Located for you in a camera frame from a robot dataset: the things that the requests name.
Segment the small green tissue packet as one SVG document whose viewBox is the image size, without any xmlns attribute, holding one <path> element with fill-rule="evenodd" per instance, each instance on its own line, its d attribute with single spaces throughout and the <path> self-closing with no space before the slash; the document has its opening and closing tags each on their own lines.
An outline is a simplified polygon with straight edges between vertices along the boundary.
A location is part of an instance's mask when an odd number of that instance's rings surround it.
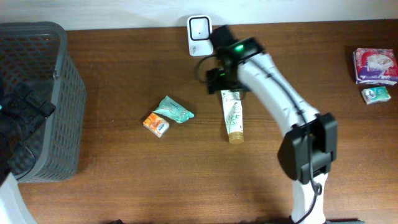
<svg viewBox="0 0 398 224">
<path fill-rule="evenodd" d="M 387 102 L 391 99 L 391 96 L 388 93 L 387 88 L 384 86 L 377 86 L 377 87 L 364 89 L 361 92 L 361 94 L 367 105 L 378 102 Z"/>
</svg>

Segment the teal soap pouch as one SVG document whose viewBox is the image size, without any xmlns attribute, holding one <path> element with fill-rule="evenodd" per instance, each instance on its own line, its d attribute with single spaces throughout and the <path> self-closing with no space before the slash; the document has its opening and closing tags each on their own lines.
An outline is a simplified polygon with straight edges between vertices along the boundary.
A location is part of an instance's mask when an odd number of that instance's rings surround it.
<svg viewBox="0 0 398 224">
<path fill-rule="evenodd" d="M 177 123 L 184 123 L 195 116 L 192 112 L 185 109 L 169 96 L 166 96 L 159 103 L 159 106 L 154 110 L 154 113 L 166 116 Z"/>
</svg>

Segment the orange tissue packet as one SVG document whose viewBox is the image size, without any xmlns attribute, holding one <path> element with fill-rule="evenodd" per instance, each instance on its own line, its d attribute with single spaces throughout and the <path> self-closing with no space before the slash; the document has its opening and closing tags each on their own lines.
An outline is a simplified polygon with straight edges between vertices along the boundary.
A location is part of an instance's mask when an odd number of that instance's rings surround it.
<svg viewBox="0 0 398 224">
<path fill-rule="evenodd" d="M 169 129 L 169 123 L 155 113 L 151 113 L 144 121 L 143 126 L 154 133 L 158 138 L 161 138 Z"/>
</svg>

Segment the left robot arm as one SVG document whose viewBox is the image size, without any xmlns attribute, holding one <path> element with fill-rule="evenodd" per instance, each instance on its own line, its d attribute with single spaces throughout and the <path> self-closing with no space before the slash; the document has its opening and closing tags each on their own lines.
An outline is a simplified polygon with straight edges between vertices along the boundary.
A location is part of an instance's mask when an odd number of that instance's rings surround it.
<svg viewBox="0 0 398 224">
<path fill-rule="evenodd" d="M 18 83 L 8 95 L 1 90 L 1 223 L 35 223 L 9 160 L 54 111 L 51 101 L 25 83 Z"/>
</svg>

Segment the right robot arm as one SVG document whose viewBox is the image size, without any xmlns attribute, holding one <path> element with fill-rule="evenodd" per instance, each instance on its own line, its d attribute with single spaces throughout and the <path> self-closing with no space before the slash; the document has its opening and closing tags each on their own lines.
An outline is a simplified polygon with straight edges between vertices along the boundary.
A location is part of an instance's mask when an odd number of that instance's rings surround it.
<svg viewBox="0 0 398 224">
<path fill-rule="evenodd" d="M 218 68 L 207 71 L 208 92 L 250 91 L 277 122 L 283 141 L 277 157 L 292 180 L 293 223 L 326 223 L 325 183 L 337 156 L 338 122 L 320 114 L 288 83 L 271 55 L 253 37 L 238 40 L 228 26 L 209 36 Z"/>
</svg>

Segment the white tube gold cap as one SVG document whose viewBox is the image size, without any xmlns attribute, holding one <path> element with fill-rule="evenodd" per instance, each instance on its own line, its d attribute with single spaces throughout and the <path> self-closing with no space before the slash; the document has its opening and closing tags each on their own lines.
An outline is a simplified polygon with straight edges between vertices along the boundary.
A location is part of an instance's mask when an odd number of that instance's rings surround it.
<svg viewBox="0 0 398 224">
<path fill-rule="evenodd" d="M 221 90 L 224 121 L 230 144 L 244 142 L 243 107 L 239 92 Z"/>
</svg>

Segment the red purple tissue pack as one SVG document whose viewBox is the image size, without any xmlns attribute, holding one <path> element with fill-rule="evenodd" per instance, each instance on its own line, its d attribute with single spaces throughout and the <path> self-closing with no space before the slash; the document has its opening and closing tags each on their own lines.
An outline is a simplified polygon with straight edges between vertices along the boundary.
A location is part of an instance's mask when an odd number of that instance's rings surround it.
<svg viewBox="0 0 398 224">
<path fill-rule="evenodd" d="M 392 49 L 358 48 L 353 62 L 356 84 L 397 84 L 397 59 Z"/>
</svg>

